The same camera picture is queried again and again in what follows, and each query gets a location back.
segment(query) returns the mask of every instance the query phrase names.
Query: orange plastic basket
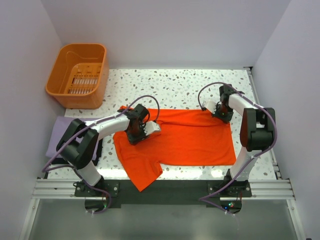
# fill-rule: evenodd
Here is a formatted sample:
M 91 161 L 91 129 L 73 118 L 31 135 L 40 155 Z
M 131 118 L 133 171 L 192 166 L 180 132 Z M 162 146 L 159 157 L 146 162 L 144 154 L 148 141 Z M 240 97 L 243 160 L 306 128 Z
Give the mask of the orange plastic basket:
M 61 48 L 45 90 L 67 109 L 101 106 L 109 76 L 106 48 L 74 43 Z

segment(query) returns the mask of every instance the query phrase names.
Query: speckled tabletop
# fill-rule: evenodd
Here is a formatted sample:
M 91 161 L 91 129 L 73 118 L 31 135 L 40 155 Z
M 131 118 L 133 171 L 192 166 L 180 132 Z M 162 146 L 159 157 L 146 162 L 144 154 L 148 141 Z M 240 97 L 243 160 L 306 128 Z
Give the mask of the speckled tabletop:
M 129 104 L 141 95 L 155 96 L 162 109 L 199 109 L 199 90 L 211 82 L 225 82 L 243 91 L 254 100 L 253 90 L 246 70 L 210 69 L 111 69 L 103 104 L 95 110 L 67 109 L 66 117 L 102 118 L 115 113 L 120 106 Z M 208 98 L 219 100 L 219 86 L 208 87 L 201 93 L 201 102 Z M 147 108 L 156 108 L 150 98 L 139 101 Z M 231 121 L 232 139 L 236 156 L 240 152 L 241 116 L 235 112 Z M 269 152 L 257 160 L 250 180 L 276 179 L 272 156 Z M 170 166 L 161 164 L 163 174 L 158 179 L 211 180 L 222 179 L 230 166 Z M 113 136 L 103 139 L 102 156 L 97 165 L 105 179 L 129 179 L 117 158 Z M 69 168 L 51 171 L 48 179 L 77 179 Z

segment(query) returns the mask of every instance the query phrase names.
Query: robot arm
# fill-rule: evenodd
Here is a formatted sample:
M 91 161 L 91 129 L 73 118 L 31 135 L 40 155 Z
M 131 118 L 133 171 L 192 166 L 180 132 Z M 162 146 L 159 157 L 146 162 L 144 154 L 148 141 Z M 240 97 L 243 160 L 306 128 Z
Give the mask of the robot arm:
M 274 141 L 274 126 L 266 114 L 249 102 L 243 99 L 228 85 L 219 88 L 220 102 L 212 100 L 205 103 L 204 107 L 208 109 L 212 116 L 221 119 L 224 123 L 229 123 L 233 117 L 233 110 L 242 116 L 240 142 L 242 148 L 236 158 L 235 164 L 230 169 L 230 177 L 234 176 L 240 169 L 257 153 L 266 150 Z M 275 119 L 275 110 L 273 108 L 264 108 L 273 119 Z M 254 167 L 257 159 L 254 159 L 238 176 L 238 181 L 248 180 L 250 171 Z
M 150 134 L 161 131 L 156 122 L 144 122 L 145 117 L 149 114 L 144 106 L 138 104 L 134 109 L 130 109 L 118 117 L 118 112 L 107 117 L 109 120 L 106 121 L 101 121 L 105 117 L 95 121 L 75 119 L 65 131 L 56 150 L 58 151 L 74 134 L 95 123 L 93 127 L 79 135 L 82 138 L 81 142 L 77 139 L 73 140 L 63 149 L 61 156 L 75 167 L 79 175 L 89 185 L 102 189 L 104 188 L 104 179 L 91 161 L 97 142 L 113 133 L 125 131 L 129 142 L 135 145 L 148 138 Z

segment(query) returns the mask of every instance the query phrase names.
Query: white wall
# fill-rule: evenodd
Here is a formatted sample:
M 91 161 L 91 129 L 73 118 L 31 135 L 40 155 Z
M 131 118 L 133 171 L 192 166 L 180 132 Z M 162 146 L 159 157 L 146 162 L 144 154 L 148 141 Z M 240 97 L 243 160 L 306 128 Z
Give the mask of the white wall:
M 2 0 L 0 32 L 0 238 L 14 240 L 62 113 L 45 93 L 61 41 L 40 0 Z
M 306 233 L 320 239 L 320 1 L 292 0 L 253 68 L 260 101 L 274 107 L 275 155 L 290 177 Z
M 63 44 L 99 42 L 112 68 L 253 66 L 290 0 L 42 0 Z

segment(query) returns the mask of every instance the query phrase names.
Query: red cloth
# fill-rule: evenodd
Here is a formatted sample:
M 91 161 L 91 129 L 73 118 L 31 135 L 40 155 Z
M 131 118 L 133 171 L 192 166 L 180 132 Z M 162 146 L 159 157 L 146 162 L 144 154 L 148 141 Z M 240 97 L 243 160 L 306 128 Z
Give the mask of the red cloth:
M 155 119 L 157 109 L 149 109 Z M 138 188 L 145 189 L 162 174 L 161 164 L 175 166 L 233 165 L 236 161 L 230 124 L 209 111 L 161 109 L 161 132 L 131 145 L 127 134 L 117 132 L 114 145 L 126 173 Z

